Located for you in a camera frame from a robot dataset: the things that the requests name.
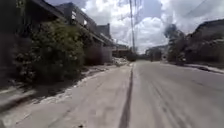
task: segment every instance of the building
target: building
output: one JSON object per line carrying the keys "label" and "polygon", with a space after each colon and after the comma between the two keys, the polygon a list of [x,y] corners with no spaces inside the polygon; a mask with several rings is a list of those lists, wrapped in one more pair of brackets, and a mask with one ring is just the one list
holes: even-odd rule
{"label": "building", "polygon": [[190,62],[224,63],[224,19],[206,21],[187,36],[186,57]]}
{"label": "building", "polygon": [[91,31],[97,29],[97,24],[88,15],[86,15],[79,7],[73,3],[64,3],[56,6],[68,21],[78,22],[80,25],[85,26]]}
{"label": "building", "polygon": [[130,54],[131,50],[127,45],[116,44],[113,47],[112,52],[113,52],[114,57],[127,58],[127,56]]}
{"label": "building", "polygon": [[105,35],[106,37],[108,37],[109,39],[111,39],[111,35],[110,35],[110,24],[108,23],[107,25],[98,25],[97,26],[98,32],[102,33],[103,35]]}
{"label": "building", "polygon": [[66,21],[64,15],[45,0],[28,0],[26,6],[27,10],[29,10],[27,13],[35,21],[45,22],[56,19]]}
{"label": "building", "polygon": [[156,52],[159,51],[161,53],[160,54],[160,56],[161,56],[160,59],[165,61],[167,59],[168,49],[169,49],[169,45],[168,44],[167,45],[161,45],[161,46],[155,46],[155,47],[147,49],[145,51],[145,54],[148,57],[154,58],[153,54],[155,54]]}

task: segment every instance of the tree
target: tree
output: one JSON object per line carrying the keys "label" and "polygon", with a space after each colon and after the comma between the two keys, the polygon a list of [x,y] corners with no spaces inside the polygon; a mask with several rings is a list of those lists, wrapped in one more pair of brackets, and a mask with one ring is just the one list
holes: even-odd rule
{"label": "tree", "polygon": [[18,79],[23,82],[57,82],[77,77],[83,65],[83,45],[75,27],[60,21],[42,23],[32,32],[26,51],[15,53]]}
{"label": "tree", "polygon": [[169,49],[167,60],[170,62],[179,62],[184,59],[184,48],[186,45],[185,34],[180,31],[176,25],[168,25],[164,35],[169,39]]}

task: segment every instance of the cloud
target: cloud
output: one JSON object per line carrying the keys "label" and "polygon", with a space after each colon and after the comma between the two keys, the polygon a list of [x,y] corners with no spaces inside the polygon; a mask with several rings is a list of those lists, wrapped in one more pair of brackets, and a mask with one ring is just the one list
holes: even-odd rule
{"label": "cloud", "polygon": [[[88,0],[86,6],[83,7],[91,18],[97,24],[111,24],[111,34],[114,39],[118,39],[119,43],[131,46],[131,19],[130,5],[121,0]],[[145,17],[142,21],[135,25],[136,46],[140,47],[142,52],[147,47],[161,45],[165,43],[163,36],[163,23],[159,18]]]}
{"label": "cloud", "polygon": [[[72,0],[48,0],[53,3]],[[164,27],[175,23],[185,33],[190,33],[202,22],[224,17],[224,0],[157,0],[161,7],[161,16],[141,18],[135,24],[136,46],[140,52],[147,47],[163,45],[167,40],[163,36]],[[131,20],[128,0],[82,0],[80,6],[97,24],[111,24],[111,34],[119,43],[131,46]],[[134,10],[150,13],[146,5]]]}
{"label": "cloud", "polygon": [[185,33],[190,33],[202,22],[224,17],[223,0],[159,0],[161,19],[175,23]]}

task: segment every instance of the white cloud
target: white cloud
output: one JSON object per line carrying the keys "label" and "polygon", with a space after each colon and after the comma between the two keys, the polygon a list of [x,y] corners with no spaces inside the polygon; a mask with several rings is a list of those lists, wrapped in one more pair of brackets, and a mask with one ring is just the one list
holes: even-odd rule
{"label": "white cloud", "polygon": [[[82,7],[82,10],[93,18],[97,24],[111,23],[112,37],[123,40],[122,43],[129,42],[128,45],[131,45],[131,20],[129,18],[128,0],[85,1],[86,4]],[[144,17],[142,21],[135,25],[137,31],[136,45],[141,52],[144,52],[147,47],[162,45],[167,42],[163,36],[163,30],[164,26],[169,23],[175,23],[183,32],[190,33],[203,21],[224,17],[224,0],[158,1],[162,5],[161,17]]]}
{"label": "white cloud", "polygon": [[162,18],[190,33],[202,22],[224,17],[224,0],[159,0]]}
{"label": "white cloud", "polygon": [[[97,24],[110,23],[112,37],[119,39],[120,43],[131,46],[130,5],[126,3],[118,6],[118,2],[119,0],[88,0],[83,10]],[[139,47],[140,52],[144,52],[147,47],[165,43],[163,28],[164,25],[159,18],[151,17],[146,17],[135,25],[136,46]]]}

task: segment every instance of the sidewalk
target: sidewalk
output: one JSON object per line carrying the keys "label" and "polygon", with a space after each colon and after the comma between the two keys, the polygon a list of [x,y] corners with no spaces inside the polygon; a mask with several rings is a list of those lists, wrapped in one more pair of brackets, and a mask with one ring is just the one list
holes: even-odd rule
{"label": "sidewalk", "polygon": [[10,88],[0,92],[0,113],[17,106],[19,103],[26,101],[35,94],[34,91],[23,92],[18,88]]}
{"label": "sidewalk", "polygon": [[7,128],[117,128],[131,67],[123,66],[87,77],[65,93],[10,111]]}
{"label": "sidewalk", "polygon": [[214,68],[214,67],[205,66],[205,65],[185,64],[185,66],[191,67],[191,68],[197,68],[197,69],[208,71],[208,72],[224,74],[224,70],[221,70],[221,69],[218,69],[218,68]]}

